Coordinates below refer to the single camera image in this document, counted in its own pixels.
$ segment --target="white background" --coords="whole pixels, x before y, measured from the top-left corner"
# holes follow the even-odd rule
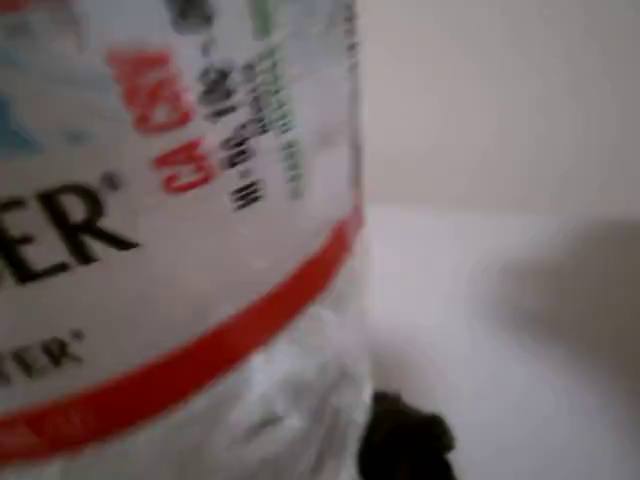
[[[640,1],[361,0],[369,194],[640,211]]]
[[[362,0],[382,384],[463,479],[640,478],[640,1]]]

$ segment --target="clear plastic bottle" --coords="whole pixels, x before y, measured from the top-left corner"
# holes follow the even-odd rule
[[[355,478],[353,30],[0,2],[0,480]]]

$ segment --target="black object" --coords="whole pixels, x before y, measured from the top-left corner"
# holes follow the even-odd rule
[[[439,415],[424,413],[397,394],[376,392],[359,453],[363,480],[455,480],[447,455],[455,447]]]

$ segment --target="crinkled plastic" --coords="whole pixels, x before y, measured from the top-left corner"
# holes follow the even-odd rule
[[[249,15],[251,23],[245,18]],[[0,458],[10,458],[13,448],[37,454],[0,466],[0,480],[357,477],[356,452],[371,396],[361,344],[360,240],[343,246],[349,252],[346,260],[334,262],[336,273],[310,294],[310,303],[295,318],[284,319],[271,338],[230,362],[230,370],[161,413],[77,445],[69,436],[84,435],[84,429],[95,426],[92,422],[100,423],[99,416],[81,410],[78,417],[71,407],[76,416],[69,423],[60,423],[60,417],[47,423],[53,417],[37,416],[41,405],[58,408],[59,414],[67,400],[73,408],[88,402],[89,397],[76,397],[87,389],[100,393],[112,378],[130,370],[138,375],[141,365],[199,338],[209,315],[213,328],[233,312],[251,310],[272,291],[304,290],[283,290],[283,279],[321,248],[334,224],[358,208],[357,200],[349,205],[349,189],[354,199],[359,195],[360,155],[353,21],[349,0],[0,1]],[[215,35],[203,33],[212,25]],[[158,95],[160,87],[153,82],[162,70],[136,77],[140,65],[159,62],[165,68],[172,61],[151,49],[154,42],[162,43],[163,28],[186,70],[184,98],[199,103],[195,114],[154,125],[145,116],[148,112],[139,110],[149,106],[150,98],[166,101],[169,111],[181,101],[173,91]],[[104,76],[102,57],[86,53],[102,52],[95,44],[107,43],[105,38],[124,39],[106,56],[113,78]],[[131,45],[135,48],[123,54]],[[235,71],[233,62],[209,58],[211,51],[225,48],[236,64],[253,59],[238,68],[242,78],[255,67],[258,88],[263,86],[260,75],[272,82],[266,107],[255,106],[255,89],[246,86],[241,91],[247,101],[234,102],[241,94],[226,90],[225,83]],[[277,69],[273,52],[279,48],[283,70],[264,73],[259,62],[268,57],[271,63],[264,68]],[[252,49],[258,52],[255,57]],[[76,50],[85,52],[84,57]],[[207,63],[189,77],[190,68],[205,61],[198,55],[221,63]],[[120,89],[113,87],[114,79]],[[200,84],[204,89],[194,90]],[[293,114],[283,113],[283,103]],[[232,119],[243,109],[254,116],[240,130],[248,137],[239,140],[237,120]],[[260,127],[261,115],[267,127]],[[103,138],[104,125],[111,136]],[[221,140],[216,140],[215,152],[229,145],[235,149],[217,165],[207,166],[206,152],[194,155],[194,149],[210,145],[208,133],[200,143],[176,148],[176,142],[191,142],[204,130]],[[191,136],[181,136],[185,132]],[[304,152],[301,164],[290,148],[297,140]],[[80,155],[83,148],[94,148],[87,150],[93,154]],[[140,152],[155,157],[134,165]],[[185,179],[181,168],[187,160],[191,166],[196,162],[190,171],[195,176]],[[236,165],[247,161],[253,162],[249,169]],[[101,174],[94,188],[91,182],[102,172],[101,162],[116,166]],[[174,170],[156,178],[147,170],[151,166],[154,175]],[[77,179],[67,178],[76,172]],[[251,175],[262,177],[252,180]],[[250,184],[234,183],[247,177]],[[268,187],[266,197],[258,190],[260,182]],[[126,202],[120,200],[123,191]],[[208,218],[207,202],[211,217],[221,225],[218,230],[192,225],[197,215]],[[44,220],[36,221],[34,214],[16,222],[23,207],[32,205]],[[191,209],[187,215],[181,213],[185,206]],[[180,227],[169,226],[169,220]],[[255,248],[260,240],[262,248]],[[172,242],[185,242],[175,255],[167,250]],[[196,258],[193,252],[207,242],[211,252]],[[22,267],[12,263],[7,245],[34,263],[31,270],[22,268],[24,262]],[[50,268],[38,271],[26,246],[33,247],[28,253],[39,265],[48,261]],[[66,260],[53,263],[63,251]],[[71,329],[71,340],[60,333],[62,327]],[[240,337],[236,340],[242,344]],[[111,353],[101,350],[108,341]],[[208,358],[218,362],[215,352]],[[139,386],[136,391],[143,391]],[[150,385],[150,396],[158,393],[157,387]],[[122,407],[121,400],[114,405]],[[130,401],[144,403],[141,398]],[[61,438],[57,451],[54,440]],[[53,453],[41,455],[49,447]]]
[[[2,480],[352,480],[371,395],[358,277],[333,286],[217,385],[106,444]]]

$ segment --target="registered trademark symbol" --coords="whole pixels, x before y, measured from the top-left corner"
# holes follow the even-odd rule
[[[81,342],[85,339],[85,334],[82,330],[75,328],[71,330],[71,339],[76,342]]]
[[[98,181],[100,187],[107,192],[117,192],[124,186],[122,177],[116,172],[105,172]]]

